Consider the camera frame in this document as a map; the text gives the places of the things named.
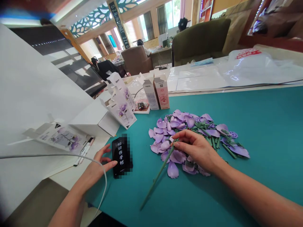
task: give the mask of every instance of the pile of flower pieces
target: pile of flower pieces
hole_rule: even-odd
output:
[[[184,129],[203,135],[216,152],[220,149],[221,142],[222,146],[234,159],[237,157],[250,158],[248,151],[240,143],[235,142],[234,139],[238,138],[238,135],[229,131],[225,124],[214,124],[213,119],[208,114],[199,117],[180,110],[175,110],[173,114],[166,115],[164,120],[158,119],[157,128],[149,129],[150,138],[155,139],[155,142],[151,145],[151,150],[156,154],[161,154],[161,160],[164,161],[169,154],[170,143],[174,141],[171,137]],[[176,163],[182,164],[182,169],[189,174],[199,172],[204,176],[210,176],[189,155],[179,150],[173,150],[167,163],[169,163],[167,174],[171,178],[179,176]]]

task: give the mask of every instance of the hand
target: hand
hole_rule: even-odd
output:
[[[109,171],[113,168],[118,162],[111,161],[108,157],[102,157],[104,153],[110,152],[110,144],[105,145],[101,150],[99,150],[94,157],[94,160],[98,162],[108,162],[103,165],[105,171]],[[96,162],[91,162],[84,173],[81,175],[79,180],[76,182],[74,187],[77,187],[83,194],[86,193],[102,176],[104,175],[103,168]]]
[[[190,155],[207,172],[214,173],[218,165],[226,164],[202,135],[185,129],[172,138],[179,138],[179,142],[174,143],[176,149]]]

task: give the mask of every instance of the teal table mat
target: teal table mat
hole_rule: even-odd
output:
[[[209,114],[216,124],[235,131],[249,151],[250,159],[234,160],[221,147],[219,155],[239,171],[280,195],[303,205],[303,87],[170,97],[169,110],[136,115],[128,129],[120,127],[117,137],[127,133],[133,171],[122,179],[107,173],[108,187],[100,210],[128,227],[132,226],[256,226],[218,179],[190,175],[177,164],[179,177],[171,179],[167,168],[160,176],[144,209],[139,211],[163,162],[151,151],[154,142],[148,130],[158,118],[176,109],[196,115]],[[104,177],[88,192],[87,202],[98,207]]]

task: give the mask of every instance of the charging cable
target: charging cable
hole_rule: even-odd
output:
[[[95,217],[97,216],[98,214],[98,210],[100,209],[101,207],[101,204],[102,204],[102,201],[103,201],[103,198],[104,198],[104,195],[105,195],[105,191],[106,191],[106,188],[107,188],[107,177],[106,177],[106,171],[105,171],[105,168],[103,167],[103,165],[94,160],[94,159],[91,159],[91,158],[88,158],[88,157],[85,157],[85,156],[82,156],[82,155],[77,155],[77,154],[27,154],[27,155],[8,155],[8,156],[0,156],[0,159],[9,159],[9,158],[27,158],[27,157],[44,157],[44,156],[76,156],[76,157],[81,157],[81,158],[85,158],[85,159],[88,159],[90,161],[93,161],[93,162],[96,162],[97,164],[99,164],[100,166],[102,166],[102,169],[103,169],[103,172],[104,172],[104,176],[105,176],[105,188],[104,188],[104,192],[103,192],[103,195],[102,195],[102,198],[101,198],[101,201],[100,201],[100,204],[98,206],[98,209],[96,211],[96,214],[93,218],[93,220],[95,219]]]

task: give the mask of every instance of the pixelated area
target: pixelated area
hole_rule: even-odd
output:
[[[115,179],[121,179],[133,171],[131,147],[131,139],[127,134],[122,134],[112,142],[113,160],[118,162],[113,168]]]

